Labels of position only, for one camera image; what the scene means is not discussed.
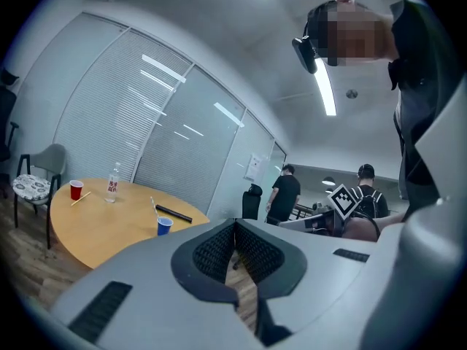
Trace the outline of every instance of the blue cup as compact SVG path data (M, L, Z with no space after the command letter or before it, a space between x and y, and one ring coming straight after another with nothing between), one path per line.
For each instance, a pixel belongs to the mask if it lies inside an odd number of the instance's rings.
M174 224L174 221L167 217L159 217L158 219L158 236L163 236L169 233L170 227Z

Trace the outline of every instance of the round wooden table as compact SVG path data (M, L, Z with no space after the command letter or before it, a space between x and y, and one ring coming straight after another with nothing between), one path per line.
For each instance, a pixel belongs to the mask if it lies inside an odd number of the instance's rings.
M89 268L96 268L127 246L157 237L158 225L150 196L164 206L193 218L185 220L159 211L174 221L170 232L209 222L197 208L159 190L120 181L114 203L106 202L107 179L81 179L81 196L91 194L72 206L70 185L61 187L52 199L50 218L53 230L65 249Z

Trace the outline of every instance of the bottle label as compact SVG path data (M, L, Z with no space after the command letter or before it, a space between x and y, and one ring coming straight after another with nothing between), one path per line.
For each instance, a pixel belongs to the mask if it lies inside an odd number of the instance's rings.
M118 178L110 175L109 178L109 185L107 186L107 192L108 193L116 193L117 192L117 187L118 187Z

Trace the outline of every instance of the cup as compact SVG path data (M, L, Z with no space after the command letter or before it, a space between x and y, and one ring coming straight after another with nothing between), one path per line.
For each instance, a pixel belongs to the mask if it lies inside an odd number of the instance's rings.
M158 236L163 236L169 233L170 227L174 221L168 217L159 217L158 219Z
M84 184L79 180L71 180L70 188L72 190L72 200L78 201L81 197L81 190Z

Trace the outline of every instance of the plastic water bottle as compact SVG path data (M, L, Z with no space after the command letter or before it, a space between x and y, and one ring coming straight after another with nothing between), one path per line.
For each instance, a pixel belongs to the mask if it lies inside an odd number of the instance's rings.
M109 175L109 183L107 184L107 195L105 201L114 203L115 197L117 197L118 190L118 179L120 178L120 163L116 162L115 167Z

